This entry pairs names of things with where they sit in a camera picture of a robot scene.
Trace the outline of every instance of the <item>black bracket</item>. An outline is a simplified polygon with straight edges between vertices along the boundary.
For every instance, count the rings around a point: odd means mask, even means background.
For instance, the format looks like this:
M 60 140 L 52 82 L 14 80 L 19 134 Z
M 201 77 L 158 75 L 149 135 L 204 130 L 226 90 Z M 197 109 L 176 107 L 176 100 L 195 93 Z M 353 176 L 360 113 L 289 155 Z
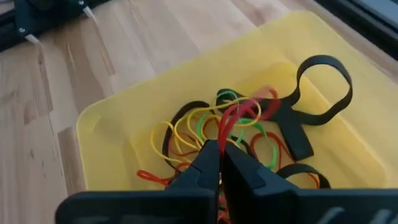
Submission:
M 14 9 L 0 15 L 0 52 L 38 36 L 109 0 L 15 0 Z

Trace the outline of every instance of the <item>yellow plastic bin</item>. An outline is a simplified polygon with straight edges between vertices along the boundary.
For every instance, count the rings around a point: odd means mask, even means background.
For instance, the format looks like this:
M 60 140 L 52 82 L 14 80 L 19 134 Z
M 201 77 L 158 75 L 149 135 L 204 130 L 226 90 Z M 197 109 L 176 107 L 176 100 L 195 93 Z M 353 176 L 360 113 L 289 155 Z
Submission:
M 238 40 L 171 69 L 156 79 L 88 107 L 77 133 L 88 190 L 147 190 L 162 186 L 136 176 L 144 169 L 161 177 L 173 170 L 150 148 L 149 133 L 185 103 L 210 102 L 220 88 L 245 95 L 273 86 L 280 96 L 295 86 L 295 72 L 306 58 L 332 55 L 353 79 L 354 97 L 342 113 L 323 126 L 304 126 L 315 155 L 302 162 L 326 175 L 332 187 L 392 187 L 398 152 L 396 84 L 373 67 L 320 18 L 294 12 Z M 319 65 L 305 73 L 295 108 L 322 113 L 345 96 L 348 86 L 334 69 Z M 263 122 L 281 136 L 276 124 Z M 166 127 L 155 141 L 161 148 Z M 271 150 L 256 145 L 260 160 Z

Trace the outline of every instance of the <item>green rubber band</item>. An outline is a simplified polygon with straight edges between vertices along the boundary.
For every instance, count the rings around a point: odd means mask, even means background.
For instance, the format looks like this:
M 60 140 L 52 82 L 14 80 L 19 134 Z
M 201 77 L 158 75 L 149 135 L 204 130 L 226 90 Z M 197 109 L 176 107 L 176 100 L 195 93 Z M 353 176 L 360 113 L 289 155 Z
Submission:
M 237 96 L 233 91 L 228 90 L 228 91 L 225 91 L 225 92 L 219 94 L 218 96 L 216 96 L 216 99 L 213 100 L 212 103 L 214 104 L 214 102 L 217 100 L 217 98 L 219 98 L 220 96 L 223 96 L 223 95 L 227 95 L 227 94 L 231 94 L 231 95 L 233 95 L 233 96 L 235 97 L 235 99 L 238 99 L 238 96 Z M 198 124 L 197 124 L 197 135 L 199 136 L 199 138 L 200 138 L 202 141 L 204 141 L 205 138 L 201 135 L 201 127 L 204 125 L 204 122 L 205 122 L 207 116 L 208 116 L 208 114 L 204 114 L 204 115 L 199 119 Z M 240 142 L 242 141 L 243 135 L 244 135 L 244 133 L 243 133 L 243 131 L 242 131 L 241 134 L 238 136 L 238 139 L 236 140 L 236 143 L 240 143 Z
M 253 119 L 242 118 L 242 119 L 239 119 L 238 123 L 239 124 L 248 124 L 251 121 L 253 121 Z M 257 128 L 262 133 L 262 135 L 265 137 L 268 144 L 270 144 L 272 147 L 272 160 L 271 160 L 271 163 L 267 167 L 270 169 L 273 169 L 276 166 L 277 160 L 278 160 L 278 150 L 276 148 L 276 145 L 268 138 L 266 130 L 259 123 L 255 123 L 253 126 L 255 128 Z
M 238 99 L 238 96 L 237 96 L 233 91 L 225 91 L 225 92 L 223 92 L 222 94 L 218 95 L 218 96 L 216 97 L 216 100 L 217 100 L 217 98 L 219 98 L 220 96 L 223 96 L 223 95 L 226 95 L 226 94 L 231 94 L 231 95 L 233 95 L 233 96 L 235 97 L 235 99 Z M 205 122 L 207 116 L 208 116 L 208 114 L 204 114 L 204 115 L 199 119 L 198 124 L 197 124 L 197 134 L 198 134 L 198 136 L 199 136 L 202 140 L 205 140 L 205 138 L 201 135 L 201 128 L 202 128 L 202 126 L 204 125 L 204 122 Z M 253 121 L 253 119 L 241 118 L 241 119 L 238 120 L 238 124 L 248 124 L 248 123 L 250 123 L 251 121 Z M 265 139 L 266 139 L 266 141 L 268 142 L 268 144 L 270 144 L 271 147 L 272 147 L 272 160 L 271 160 L 271 163 L 267 166 L 267 168 L 273 169 L 273 168 L 276 166 L 276 164 L 277 164 L 277 159 L 278 159 L 278 150 L 277 150 L 277 148 L 276 148 L 276 145 L 268 138 L 267 133 L 266 133 L 266 130 L 265 130 L 259 123 L 255 123 L 253 126 L 254 126 L 255 128 L 257 128 L 257 129 L 262 133 L 262 135 L 265 137 Z M 244 131 L 242 130 L 242 131 L 241 131 L 241 134 L 239 135 L 238 139 L 236 140 L 236 143 L 237 143 L 237 144 L 239 144 L 239 143 L 242 141 L 243 136 L 244 136 Z

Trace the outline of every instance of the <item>light wood grain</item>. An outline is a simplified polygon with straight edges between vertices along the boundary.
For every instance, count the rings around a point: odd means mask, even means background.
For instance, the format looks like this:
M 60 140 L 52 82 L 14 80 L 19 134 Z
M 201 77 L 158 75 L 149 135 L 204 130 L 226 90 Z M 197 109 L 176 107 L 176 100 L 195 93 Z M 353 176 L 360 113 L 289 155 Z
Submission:
M 84 189 L 74 130 L 88 105 L 302 8 L 397 79 L 393 59 L 311 0 L 112 0 L 94 10 L 98 25 L 82 17 L 41 47 L 2 52 L 0 223 L 53 223 L 57 205 Z

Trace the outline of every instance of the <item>tangled rubber bands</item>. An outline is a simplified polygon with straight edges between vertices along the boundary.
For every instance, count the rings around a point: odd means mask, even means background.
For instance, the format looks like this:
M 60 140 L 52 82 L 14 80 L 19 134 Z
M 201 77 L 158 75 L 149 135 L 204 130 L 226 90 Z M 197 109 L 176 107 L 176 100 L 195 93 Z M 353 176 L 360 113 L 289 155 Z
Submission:
M 208 139 L 208 136 L 206 135 L 206 129 L 211 122 L 215 122 L 216 127 L 218 128 L 217 141 L 220 148 L 221 158 L 223 157 L 225 152 L 226 142 L 229 141 L 238 147 L 240 147 L 239 145 L 242 144 L 246 148 L 246 152 L 250 156 L 258 160 L 254 145 L 258 139 L 264 138 L 267 141 L 268 145 L 271 146 L 273 154 L 271 163 L 267 165 L 267 167 L 270 169 L 279 170 L 282 166 L 282 149 L 289 157 L 291 157 L 291 155 L 289 154 L 287 148 L 284 146 L 282 140 L 276 134 L 270 131 L 265 131 L 265 129 L 259 123 L 259 121 L 269 119 L 280 107 L 280 100 L 278 99 L 277 92 L 271 88 L 267 88 L 266 91 L 271 93 L 272 95 L 272 103 L 266 111 L 261 111 L 261 107 L 256 98 L 238 98 L 232 91 L 222 93 L 223 95 L 231 94 L 235 97 L 233 101 L 227 102 L 223 105 L 210 106 L 201 101 L 194 101 L 185 105 L 184 107 L 186 108 L 183 107 L 174 117 L 172 122 L 161 122 L 161 124 L 166 124 L 168 126 L 167 132 L 169 133 L 166 133 L 165 135 L 165 143 L 167 148 L 166 152 L 164 151 L 165 148 L 163 148 L 162 153 L 160 153 L 160 151 L 156 148 L 156 145 L 154 143 L 155 129 L 153 129 L 150 134 L 150 144 L 152 150 L 154 150 L 154 152 L 161 158 L 165 159 L 165 161 L 175 169 L 174 175 L 168 178 L 160 178 L 154 174 L 151 174 L 150 172 L 139 170 L 137 171 L 137 176 L 145 180 L 157 182 L 164 187 L 168 186 L 169 183 L 174 180 L 174 178 L 176 178 L 176 176 L 181 172 L 181 168 L 190 165 L 191 160 L 188 159 L 187 156 L 197 154 L 200 151 L 201 147 Z M 257 113 L 253 111 L 253 106 L 257 107 Z M 216 115 L 215 110 L 219 110 L 222 108 L 226 108 L 222 116 Z M 204 112 L 204 114 L 199 118 L 194 131 L 194 128 L 192 126 L 192 120 L 195 115 L 201 112 Z M 249 115 L 251 119 L 243 118 L 244 115 Z M 183 121 L 186 121 L 188 132 L 179 131 L 178 127 Z M 249 145 L 244 140 L 243 129 L 241 130 L 238 137 L 231 134 L 234 127 L 254 127 L 258 129 L 260 133 L 256 134 L 251 139 Z M 189 147 L 191 150 L 183 152 L 180 144 Z M 169 156 L 169 153 L 181 159 L 171 158 Z M 317 188 L 319 188 L 317 178 L 312 175 L 310 176 L 315 181 Z M 218 220 L 224 220 L 226 223 L 229 223 L 228 210 L 221 207 L 221 204 L 223 202 L 226 204 L 224 197 L 220 196 L 220 212 Z

